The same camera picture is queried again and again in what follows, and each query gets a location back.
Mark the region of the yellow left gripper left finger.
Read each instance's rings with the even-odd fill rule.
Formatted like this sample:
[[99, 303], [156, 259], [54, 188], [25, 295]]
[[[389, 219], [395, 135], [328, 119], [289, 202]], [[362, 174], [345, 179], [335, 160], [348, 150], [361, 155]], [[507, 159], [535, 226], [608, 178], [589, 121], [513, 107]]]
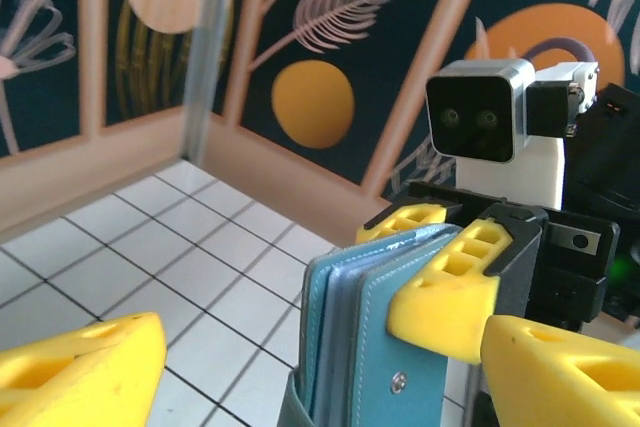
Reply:
[[3, 426], [144, 426], [166, 361], [155, 312], [1, 353]]

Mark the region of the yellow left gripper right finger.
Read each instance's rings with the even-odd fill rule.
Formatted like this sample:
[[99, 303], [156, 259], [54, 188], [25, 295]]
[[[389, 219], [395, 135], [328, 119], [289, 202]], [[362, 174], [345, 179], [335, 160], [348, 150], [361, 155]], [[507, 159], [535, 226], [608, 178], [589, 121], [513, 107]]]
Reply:
[[481, 361], [501, 426], [637, 426], [639, 352], [494, 315]]

